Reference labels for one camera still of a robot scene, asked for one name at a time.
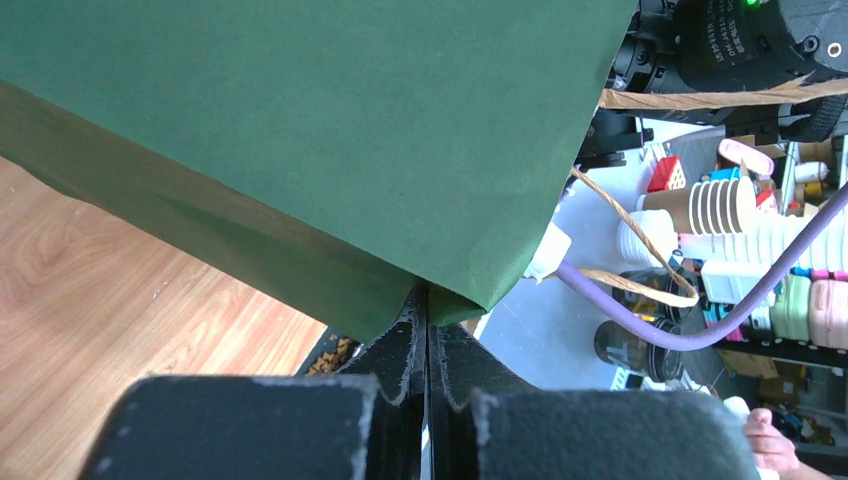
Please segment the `green paper bag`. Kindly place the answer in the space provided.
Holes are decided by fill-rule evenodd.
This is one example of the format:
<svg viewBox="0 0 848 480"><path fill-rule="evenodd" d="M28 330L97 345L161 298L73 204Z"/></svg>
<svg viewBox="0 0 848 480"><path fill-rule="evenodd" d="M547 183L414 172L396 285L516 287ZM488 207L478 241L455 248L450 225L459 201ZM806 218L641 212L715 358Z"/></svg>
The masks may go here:
<svg viewBox="0 0 848 480"><path fill-rule="evenodd" d="M5 1L1 153L344 333L492 309L633 1Z"/></svg>

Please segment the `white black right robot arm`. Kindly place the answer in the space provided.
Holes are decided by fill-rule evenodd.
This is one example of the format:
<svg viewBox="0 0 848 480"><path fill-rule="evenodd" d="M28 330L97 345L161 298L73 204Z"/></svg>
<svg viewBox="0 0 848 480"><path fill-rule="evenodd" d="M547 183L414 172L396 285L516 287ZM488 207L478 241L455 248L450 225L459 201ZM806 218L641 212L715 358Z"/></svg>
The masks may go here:
<svg viewBox="0 0 848 480"><path fill-rule="evenodd" d="M577 154L583 169L613 166L653 137L643 119L723 128L756 144L817 143L847 132L847 96L768 99L752 93L790 81L847 77L844 1L642 1L606 86L621 94L741 93L734 106L602 106Z"/></svg>

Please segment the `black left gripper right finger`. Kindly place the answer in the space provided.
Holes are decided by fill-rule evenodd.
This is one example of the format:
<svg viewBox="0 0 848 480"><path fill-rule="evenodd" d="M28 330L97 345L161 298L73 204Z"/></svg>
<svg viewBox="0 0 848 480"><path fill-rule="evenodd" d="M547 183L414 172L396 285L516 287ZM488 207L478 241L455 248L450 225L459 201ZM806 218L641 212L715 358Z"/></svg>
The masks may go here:
<svg viewBox="0 0 848 480"><path fill-rule="evenodd" d="M755 479L741 420L704 394L551 391L460 326L428 332L437 479Z"/></svg>

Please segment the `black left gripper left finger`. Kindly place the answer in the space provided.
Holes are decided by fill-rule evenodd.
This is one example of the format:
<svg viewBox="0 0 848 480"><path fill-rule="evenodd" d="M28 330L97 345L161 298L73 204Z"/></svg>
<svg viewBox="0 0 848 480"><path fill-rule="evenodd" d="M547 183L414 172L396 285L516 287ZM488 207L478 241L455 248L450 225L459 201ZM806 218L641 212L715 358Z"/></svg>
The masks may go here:
<svg viewBox="0 0 848 480"><path fill-rule="evenodd" d="M83 479L416 479L427 292L337 372L160 375L119 398Z"/></svg>

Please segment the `bystander hand background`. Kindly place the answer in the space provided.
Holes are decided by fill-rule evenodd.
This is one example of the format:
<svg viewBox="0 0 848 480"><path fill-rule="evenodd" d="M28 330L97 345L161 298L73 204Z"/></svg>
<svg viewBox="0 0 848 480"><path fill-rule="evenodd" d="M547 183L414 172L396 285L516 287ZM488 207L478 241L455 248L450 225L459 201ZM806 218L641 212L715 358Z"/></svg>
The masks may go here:
<svg viewBox="0 0 848 480"><path fill-rule="evenodd" d="M801 464L795 445L772 425L770 410L752 410L744 425L744 433L758 467L777 472L781 479L798 478Z"/></svg>

